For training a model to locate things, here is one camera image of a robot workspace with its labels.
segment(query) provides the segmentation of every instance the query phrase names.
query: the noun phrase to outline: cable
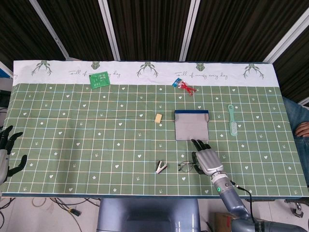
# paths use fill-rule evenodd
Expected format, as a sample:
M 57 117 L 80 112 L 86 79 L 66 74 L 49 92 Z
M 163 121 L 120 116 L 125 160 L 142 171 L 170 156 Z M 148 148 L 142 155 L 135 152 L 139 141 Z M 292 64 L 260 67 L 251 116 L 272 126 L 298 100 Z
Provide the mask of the cable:
M 37 207 L 37 208 L 39 208 L 39 207 L 41 207 L 41 206 L 43 206 L 44 204 L 45 204 L 45 202 L 46 202 L 46 197 L 44 198 L 44 201 L 43 201 L 43 203 L 42 204 L 40 204 L 40 205 L 36 205 L 36 204 L 34 204 L 34 198 L 32 198 L 32 205 L 34 206 L 34 207 Z
M 245 192 L 247 192 L 247 193 L 250 195 L 250 213 L 251 213 L 251 219 L 252 219 L 253 223 L 255 223 L 255 220 L 254 220 L 254 217 L 253 217 L 253 213 L 252 213 L 252 195 L 251 195 L 251 193 L 250 193 L 248 190 L 246 190 L 246 189 L 244 189 L 244 188 L 238 186 L 234 181 L 232 181 L 232 180 L 230 180 L 230 181 L 231 181 L 232 185 L 234 185 L 236 188 L 238 188 L 239 190 L 245 191 Z
M 2 228 L 3 225 L 4 225 L 4 215 L 3 215 L 3 213 L 2 213 L 1 211 L 0 211 L 0 215 L 1 215 L 2 219 L 3 219 L 2 224 L 1 224 L 1 226 L 0 226 L 0 230 L 1 230 L 1 228 Z
M 66 206 L 66 204 L 63 203 L 63 201 L 59 198 L 54 198 L 54 200 L 52 198 L 50 198 L 51 201 L 55 202 L 61 209 L 63 209 L 64 211 L 68 212 L 74 219 L 74 221 L 76 222 L 80 232 L 83 232 L 82 231 L 82 228 L 81 226 L 79 225 L 78 221 L 76 220 L 76 218 L 74 217 L 74 215 L 70 212 L 70 208 L 68 208 Z
M 53 198 L 50 198 L 50 200 L 51 201 L 53 201 L 53 202 L 55 202 L 55 203 L 58 203 L 58 204 L 60 204 L 60 205 L 64 205 L 64 206 L 66 206 L 66 205 L 77 205 L 77 204 L 82 204 L 82 203 L 84 203 L 84 202 L 86 202 L 87 200 L 84 200 L 83 202 L 78 202 L 78 203 L 73 203 L 73 204 L 66 204 L 66 203 L 64 203 L 60 198 L 54 198 L 54 200 L 53 200 Z
M 3 221 L 2 221 L 2 224 L 1 224 L 1 226 L 0 226 L 0 230 L 1 230 L 1 228 L 3 227 L 3 225 L 4 225 L 4 214 L 1 212 L 1 210 L 2 209 L 5 209 L 5 208 L 7 208 L 7 207 L 9 207 L 9 205 L 12 203 L 12 201 L 14 201 L 16 198 L 14 197 L 14 198 L 10 198 L 10 200 L 9 200 L 9 202 L 7 203 L 7 204 L 5 204 L 4 206 L 2 206 L 2 207 L 0 207 L 0 215 L 1 215 L 1 217 L 2 217 L 2 219 L 3 219 Z
M 9 200 L 9 202 L 8 202 L 7 204 L 5 204 L 4 206 L 0 207 L 0 210 L 9 207 L 9 205 L 10 205 L 10 204 L 12 203 L 12 201 L 14 201 L 15 199 L 16 199 L 16 197 L 10 198 L 10 200 Z
M 76 218 L 73 216 L 73 214 L 71 214 L 69 211 L 68 211 L 68 213 L 72 216 L 72 218 L 74 219 L 74 221 L 75 221 L 76 224 L 78 225 L 78 228 L 79 228 L 80 232 L 83 232 L 81 226 L 79 225 L 78 221 L 77 221 Z
M 91 203 L 91 204 L 93 204 L 93 205 L 97 206 L 97 207 L 100 207 L 100 206 L 99 206 L 99 205 L 97 205 L 96 203 L 94 203 L 94 202 L 90 201 L 90 200 L 89 200 L 89 198 L 85 198 L 85 200 L 86 200 L 86 201 L 88 201 L 89 203 Z
M 213 228 L 212 228 L 212 226 L 209 224 L 209 222 L 206 221 L 206 224 L 207 224 L 208 228 L 210 229 L 210 231 L 213 232 Z

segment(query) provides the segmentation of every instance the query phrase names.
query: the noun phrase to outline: eraser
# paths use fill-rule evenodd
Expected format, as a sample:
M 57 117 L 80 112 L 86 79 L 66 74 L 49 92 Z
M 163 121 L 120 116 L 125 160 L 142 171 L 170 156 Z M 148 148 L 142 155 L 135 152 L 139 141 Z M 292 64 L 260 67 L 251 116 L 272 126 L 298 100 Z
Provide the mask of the eraser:
M 161 122 L 161 118 L 162 118 L 162 115 L 161 114 L 156 114 L 155 116 L 155 123 L 160 123 Z

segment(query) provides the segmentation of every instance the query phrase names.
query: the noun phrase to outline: gray folder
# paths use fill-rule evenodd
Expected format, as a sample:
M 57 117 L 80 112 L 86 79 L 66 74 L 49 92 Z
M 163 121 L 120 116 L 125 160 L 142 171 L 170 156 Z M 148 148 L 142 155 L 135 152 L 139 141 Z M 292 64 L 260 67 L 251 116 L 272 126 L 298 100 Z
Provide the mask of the gray folder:
M 208 140 L 208 110 L 175 110 L 176 140 Z

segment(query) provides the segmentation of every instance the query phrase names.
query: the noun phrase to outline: metal frame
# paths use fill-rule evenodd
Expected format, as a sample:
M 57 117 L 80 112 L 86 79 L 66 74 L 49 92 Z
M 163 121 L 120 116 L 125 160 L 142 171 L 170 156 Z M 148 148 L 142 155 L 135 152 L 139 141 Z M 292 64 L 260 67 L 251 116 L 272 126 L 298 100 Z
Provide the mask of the metal frame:
M 309 8 L 300 16 L 263 62 L 274 63 L 309 25 Z
M 98 4 L 101 9 L 101 14 L 103 17 L 105 29 L 106 29 L 108 40 L 110 42 L 110 46 L 112 50 L 112 55 L 114 57 L 114 60 L 120 61 L 120 55 L 118 51 L 114 28 L 112 26 L 112 18 L 111 18 L 107 0 L 98 0 Z
M 0 61 L 0 69 L 2 69 L 6 74 L 8 74 L 10 76 L 10 78 L 13 78 L 12 70 L 10 70 L 8 67 L 6 67 L 6 65 L 3 64 L 1 61 Z
M 193 32 L 193 28 L 195 25 L 195 20 L 197 18 L 197 11 L 199 7 L 200 0 L 191 0 L 190 9 L 187 19 L 187 24 L 185 26 L 184 37 L 183 37 L 183 45 L 180 52 L 179 61 L 185 61 L 191 41 L 191 36 Z
M 40 19 L 42 20 L 42 22 L 44 23 L 44 25 L 46 26 L 46 28 L 48 29 L 49 33 L 51 34 L 51 36 L 54 38 L 56 44 L 58 45 L 58 47 L 60 48 L 60 51 L 62 52 L 64 58 L 66 60 L 69 60 L 69 54 L 66 51 L 65 47 L 63 46 L 61 40 L 59 39 L 59 37 L 57 36 L 55 30 L 53 29 L 52 25 L 50 24 L 50 22 L 48 21 L 45 13 L 43 12 L 42 8 L 40 7 L 39 3 L 37 2 L 37 0 L 29 0 L 29 2 L 31 3 L 31 5 L 33 6 L 34 10 L 36 11 L 36 13 L 38 14 L 38 16 L 40 17 Z

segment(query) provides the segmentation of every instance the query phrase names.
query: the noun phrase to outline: dark curtain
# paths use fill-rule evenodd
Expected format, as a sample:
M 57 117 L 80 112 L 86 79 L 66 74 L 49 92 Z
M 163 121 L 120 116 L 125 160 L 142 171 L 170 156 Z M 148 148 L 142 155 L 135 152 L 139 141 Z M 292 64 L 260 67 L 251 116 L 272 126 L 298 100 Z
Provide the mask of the dark curtain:
M 1 0 L 0 61 L 13 70 L 13 61 L 24 59 L 64 56 L 29 0 Z
M 113 60 L 98 0 L 38 0 L 70 57 Z
M 299 102 L 309 97 L 309 28 L 274 62 L 282 95 Z
M 187 61 L 263 61 L 309 0 L 202 0 Z
M 121 60 L 179 60 L 190 0 L 108 3 Z

